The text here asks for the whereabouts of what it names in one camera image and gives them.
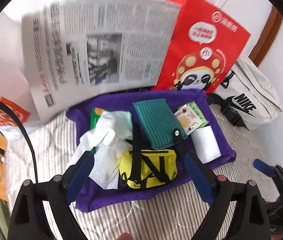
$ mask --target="red paper bag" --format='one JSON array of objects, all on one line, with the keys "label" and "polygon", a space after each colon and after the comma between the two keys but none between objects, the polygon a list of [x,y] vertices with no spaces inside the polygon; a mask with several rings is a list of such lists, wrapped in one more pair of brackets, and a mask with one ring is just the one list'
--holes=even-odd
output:
[{"label": "red paper bag", "polygon": [[152,90],[197,88],[212,93],[250,34],[205,0],[168,1],[182,8],[158,83]]}]

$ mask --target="green sponge cloth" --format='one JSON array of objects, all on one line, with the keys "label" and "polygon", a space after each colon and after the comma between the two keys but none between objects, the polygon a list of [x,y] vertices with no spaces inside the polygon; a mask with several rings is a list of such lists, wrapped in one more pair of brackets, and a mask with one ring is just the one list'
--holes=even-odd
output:
[{"label": "green sponge cloth", "polygon": [[133,105],[153,149],[161,150],[174,145],[172,132],[176,128],[184,139],[187,138],[165,99],[133,102]]}]

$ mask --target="bed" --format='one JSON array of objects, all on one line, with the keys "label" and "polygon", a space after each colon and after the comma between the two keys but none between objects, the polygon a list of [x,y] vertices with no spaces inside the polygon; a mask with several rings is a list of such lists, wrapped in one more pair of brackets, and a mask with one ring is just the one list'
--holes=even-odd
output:
[{"label": "bed", "polygon": [[[245,183],[254,179],[263,198],[275,201],[276,189],[272,180],[253,168],[256,158],[264,159],[262,145],[256,131],[233,127],[221,114],[220,106],[211,105],[219,125],[229,144],[237,152],[237,159],[214,170],[229,180]],[[34,146],[39,182],[50,180],[56,174],[63,174],[68,160],[76,147],[75,124],[60,113],[46,125],[30,134]],[[32,156],[24,139],[10,142],[6,153],[6,178],[8,207],[10,212],[25,179],[35,181]],[[50,206],[44,203],[48,222],[56,239],[62,239]],[[88,239],[117,239],[123,232],[129,232],[138,239],[190,239],[199,227],[208,205],[201,201],[192,182],[167,190],[154,198],[119,203],[82,213],[70,208]],[[230,225],[235,203],[228,209],[218,239],[223,239]]]}]

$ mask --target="nike swoosh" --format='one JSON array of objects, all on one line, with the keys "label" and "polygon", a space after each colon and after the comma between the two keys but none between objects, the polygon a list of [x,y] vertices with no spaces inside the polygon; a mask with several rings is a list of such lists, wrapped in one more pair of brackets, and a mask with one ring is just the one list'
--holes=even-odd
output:
[{"label": "nike swoosh", "polygon": [[251,113],[249,113],[248,110],[243,109],[243,108],[241,108],[240,106],[235,105],[235,104],[233,103],[233,98],[234,98],[234,97],[236,97],[236,96],[232,96],[232,97],[226,98],[225,101],[226,101],[231,107],[233,107],[233,108],[235,108],[235,109],[237,109],[237,110],[240,110],[240,111],[242,111],[242,112],[244,112],[244,113],[246,113],[246,114],[249,114],[249,115],[255,117],[254,115],[252,115]]}]

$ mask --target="silver bolt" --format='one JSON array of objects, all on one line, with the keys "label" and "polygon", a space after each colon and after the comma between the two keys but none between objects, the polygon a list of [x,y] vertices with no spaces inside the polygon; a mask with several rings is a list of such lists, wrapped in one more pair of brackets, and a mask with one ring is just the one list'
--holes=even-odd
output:
[{"label": "silver bolt", "polygon": [[23,182],[23,185],[28,186],[30,183],[31,183],[31,181],[29,179],[27,179]]},{"label": "silver bolt", "polygon": [[226,177],[224,176],[224,175],[218,175],[217,176],[217,179],[219,180],[219,181],[226,181]]},{"label": "silver bolt", "polygon": [[56,176],[53,177],[53,180],[56,181],[56,182],[60,181],[61,179],[62,179],[61,175],[56,175]]},{"label": "silver bolt", "polygon": [[251,186],[256,186],[256,182],[255,182],[253,179],[248,180],[248,183],[249,183]]}]

